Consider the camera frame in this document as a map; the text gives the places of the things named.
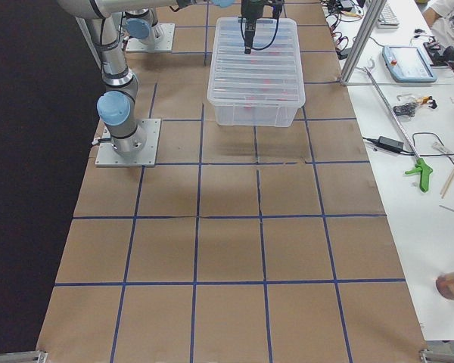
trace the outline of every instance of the white shirt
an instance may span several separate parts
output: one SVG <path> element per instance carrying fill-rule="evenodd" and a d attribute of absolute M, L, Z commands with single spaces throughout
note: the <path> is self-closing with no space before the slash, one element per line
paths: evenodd
<path fill-rule="evenodd" d="M 441 16 L 431 27 L 436 40 L 444 47 L 454 47 L 454 0 L 435 0 L 430 7 Z"/>

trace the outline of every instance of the blue joint cap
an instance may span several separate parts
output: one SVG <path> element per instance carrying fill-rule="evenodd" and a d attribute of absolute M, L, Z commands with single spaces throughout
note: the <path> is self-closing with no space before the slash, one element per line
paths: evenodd
<path fill-rule="evenodd" d="M 133 38 L 146 39 L 151 33 L 151 25 L 146 20 L 131 18 L 126 21 L 126 30 Z"/>
<path fill-rule="evenodd" d="M 131 112 L 128 98 L 121 92 L 106 92 L 98 99 L 98 113 L 104 123 L 118 126 L 124 123 Z"/>

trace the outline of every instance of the person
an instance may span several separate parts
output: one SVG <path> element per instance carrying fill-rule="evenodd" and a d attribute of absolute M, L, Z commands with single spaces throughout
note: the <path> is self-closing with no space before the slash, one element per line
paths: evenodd
<path fill-rule="evenodd" d="M 434 0 L 422 14 L 436 40 L 454 47 L 454 0 Z"/>

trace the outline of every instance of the plastic storage box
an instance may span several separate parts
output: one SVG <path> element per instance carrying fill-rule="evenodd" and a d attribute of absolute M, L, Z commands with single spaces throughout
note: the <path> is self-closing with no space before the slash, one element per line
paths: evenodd
<path fill-rule="evenodd" d="M 275 25 L 272 19 L 257 21 L 255 48 L 271 42 Z M 220 125 L 290 126 L 306 100 L 296 23 L 280 19 L 269 48 L 244 54 L 238 18 L 219 18 L 207 99 Z"/>

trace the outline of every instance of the reach grabber tool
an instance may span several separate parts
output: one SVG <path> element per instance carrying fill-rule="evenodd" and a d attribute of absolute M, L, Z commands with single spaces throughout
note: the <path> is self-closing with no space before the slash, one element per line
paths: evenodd
<path fill-rule="evenodd" d="M 407 175 L 411 174 L 419 174 L 421 175 L 420 182 L 419 182 L 419 187 L 421 191 L 426 192 L 429 190 L 429 175 L 433 172 L 432 168 L 427 165 L 424 161 L 423 158 L 421 158 L 420 154 L 418 153 L 417 149 L 415 148 L 414 142 L 412 139 L 409 137 L 409 134 L 407 134 L 407 131 L 403 128 L 402 123 L 400 122 L 399 118 L 393 111 L 393 108 L 389 104 L 387 98 L 384 96 L 383 92 L 380 89 L 380 86 L 376 83 L 375 79 L 373 78 L 372 73 L 370 72 L 370 69 L 368 67 L 364 67 L 363 70 L 366 72 L 367 76 L 370 78 L 372 81 L 373 86 L 377 90 L 378 94 L 380 95 L 382 101 L 384 102 L 385 106 L 387 107 L 387 110 L 389 114 L 392 116 L 393 121 L 396 123 L 398 128 L 403 134 L 403 137 L 407 141 L 407 143 L 410 145 L 413 153 L 414 153 L 414 158 L 415 158 L 415 167 L 412 170 L 409 170 L 406 172 Z"/>

